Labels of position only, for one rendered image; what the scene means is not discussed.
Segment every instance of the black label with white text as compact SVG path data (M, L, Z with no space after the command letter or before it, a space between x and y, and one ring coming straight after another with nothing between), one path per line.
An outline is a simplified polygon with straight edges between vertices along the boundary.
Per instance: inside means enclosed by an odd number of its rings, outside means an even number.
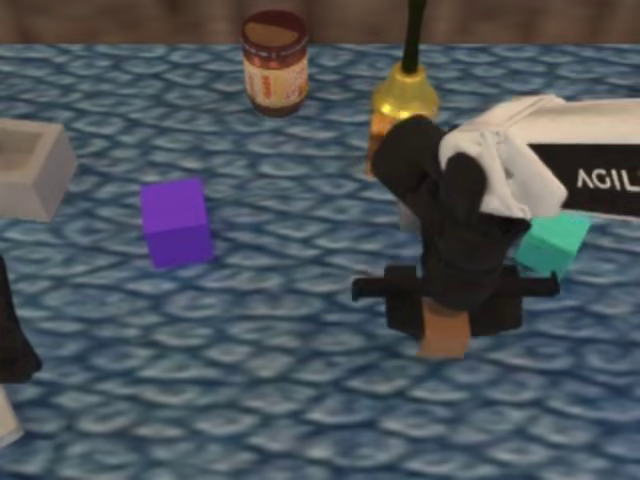
M563 208L640 219L640 145L530 145L569 193Z

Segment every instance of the tabletop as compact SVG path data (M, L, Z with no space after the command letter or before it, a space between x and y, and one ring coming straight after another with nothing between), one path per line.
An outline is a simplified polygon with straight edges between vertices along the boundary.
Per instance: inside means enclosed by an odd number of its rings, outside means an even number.
M638 46L433 46L448 126L518 94L640 95ZM311 51L311 92L254 113L235 46L2 46L3 117L63 123L80 167L51 224L4 220L45 367L0 478L640 478L640 227L595 220L564 290L464 361L415 358L354 272L415 262L363 174L395 46ZM218 258L156 271L141 185L206 184Z

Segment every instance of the black object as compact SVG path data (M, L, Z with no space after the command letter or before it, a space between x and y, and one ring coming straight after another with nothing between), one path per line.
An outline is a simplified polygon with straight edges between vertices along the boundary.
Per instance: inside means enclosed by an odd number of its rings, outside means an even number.
M500 283L509 248L530 228L523 219L480 212L487 178L471 156L458 153L440 167L445 132L424 116L398 122L372 159L376 178L421 224L422 271L431 298L472 312Z
M422 33L422 19L427 7L427 0L408 0L409 13L407 20L407 34L402 52L402 73L412 75L418 71L420 56L420 36Z
M567 189L563 208L640 218L640 145L529 145Z
M42 361L20 328L9 275L0 257L0 384L26 383L42 369Z
M469 312L473 337L496 335L522 326L522 297L551 297L560 293L555 274L548 278L523 278L513 265L503 267L496 291ZM424 336L422 299L429 285L419 279L416 267L389 265L384 277L356 278L351 284L354 301L384 297L387 326L416 341Z

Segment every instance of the green cube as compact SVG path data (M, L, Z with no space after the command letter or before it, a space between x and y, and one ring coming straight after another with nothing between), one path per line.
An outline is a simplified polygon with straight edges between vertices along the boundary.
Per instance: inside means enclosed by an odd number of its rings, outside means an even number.
M561 213L535 218L516 252L516 262L543 275L564 276L587 236L591 221L583 215Z

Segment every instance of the brown lid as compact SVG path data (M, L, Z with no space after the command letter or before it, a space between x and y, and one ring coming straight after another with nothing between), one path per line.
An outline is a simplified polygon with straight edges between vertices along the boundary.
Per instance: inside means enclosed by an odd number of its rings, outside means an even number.
M307 43L304 20L285 10L264 10L242 24L242 43L253 53L277 58L290 55Z

